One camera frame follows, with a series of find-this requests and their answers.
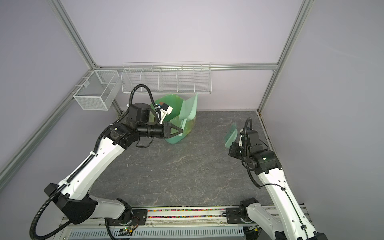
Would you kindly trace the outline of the mint green hand brush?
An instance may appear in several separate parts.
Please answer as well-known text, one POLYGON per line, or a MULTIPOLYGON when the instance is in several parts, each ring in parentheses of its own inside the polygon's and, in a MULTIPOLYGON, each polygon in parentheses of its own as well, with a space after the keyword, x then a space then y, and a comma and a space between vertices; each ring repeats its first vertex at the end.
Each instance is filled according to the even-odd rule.
POLYGON ((237 125, 233 123, 225 136, 225 147, 230 148, 232 143, 236 140, 238 134, 237 125))

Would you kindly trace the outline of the mint green dustpan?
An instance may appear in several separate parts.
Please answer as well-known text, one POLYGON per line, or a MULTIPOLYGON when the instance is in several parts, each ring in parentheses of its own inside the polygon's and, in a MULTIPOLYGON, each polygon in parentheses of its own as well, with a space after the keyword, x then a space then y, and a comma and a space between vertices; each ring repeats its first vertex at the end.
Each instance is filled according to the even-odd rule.
POLYGON ((196 117, 197 103, 198 103, 198 94, 195 94, 193 97, 183 102, 182 108, 179 114, 179 120, 182 121, 181 129, 183 130, 183 132, 179 134, 180 137, 184 133, 184 129, 187 121, 191 121, 196 117))

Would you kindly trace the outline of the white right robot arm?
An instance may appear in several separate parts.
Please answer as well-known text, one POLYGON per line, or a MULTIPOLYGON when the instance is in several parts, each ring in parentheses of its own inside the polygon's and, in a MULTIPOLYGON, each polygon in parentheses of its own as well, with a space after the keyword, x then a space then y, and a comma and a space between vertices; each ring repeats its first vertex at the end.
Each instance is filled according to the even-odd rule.
POLYGON ((229 156, 241 161, 251 182, 266 188, 279 215, 273 217, 255 199, 241 201, 240 218, 246 223, 256 223, 272 240, 325 240, 326 234, 316 230, 305 216, 286 179, 282 164, 253 128, 247 118, 241 131, 231 128, 226 147, 229 156))

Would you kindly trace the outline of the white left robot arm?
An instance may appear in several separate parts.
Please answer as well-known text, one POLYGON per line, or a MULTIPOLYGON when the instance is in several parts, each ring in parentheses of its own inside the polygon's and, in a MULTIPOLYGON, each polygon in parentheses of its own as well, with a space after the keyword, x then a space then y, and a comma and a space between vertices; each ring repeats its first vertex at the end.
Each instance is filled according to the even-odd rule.
POLYGON ((142 137, 149 139, 170 139, 183 132, 183 129, 165 117, 173 108, 166 103, 156 104, 150 88, 139 84, 133 88, 127 110, 98 136, 93 151, 66 178, 58 184, 45 188, 48 199, 34 216, 29 234, 32 240, 46 240, 70 224, 78 225, 88 219, 115 220, 126 226, 132 222, 132 207, 122 199, 108 200, 90 195, 89 190, 104 170, 131 144, 142 137), (38 222, 50 203, 55 205, 68 218, 68 221, 46 235, 37 234, 38 222))

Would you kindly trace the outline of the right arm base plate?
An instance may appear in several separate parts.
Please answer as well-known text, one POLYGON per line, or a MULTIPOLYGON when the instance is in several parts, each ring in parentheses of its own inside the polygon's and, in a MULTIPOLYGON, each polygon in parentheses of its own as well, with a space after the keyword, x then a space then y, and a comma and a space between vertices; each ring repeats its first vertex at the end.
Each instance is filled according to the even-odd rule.
POLYGON ((247 224, 250 223, 245 207, 226 208, 223 216, 226 217, 228 224, 247 224))

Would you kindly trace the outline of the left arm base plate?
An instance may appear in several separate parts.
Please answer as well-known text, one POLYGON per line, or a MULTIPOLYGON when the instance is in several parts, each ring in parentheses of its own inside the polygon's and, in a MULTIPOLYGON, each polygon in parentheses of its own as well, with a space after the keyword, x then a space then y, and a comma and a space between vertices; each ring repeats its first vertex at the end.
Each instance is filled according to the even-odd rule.
POLYGON ((109 226, 144 226, 146 224, 147 215, 147 209, 133 209, 128 221, 123 222, 120 219, 115 220, 107 218, 107 223, 109 226))

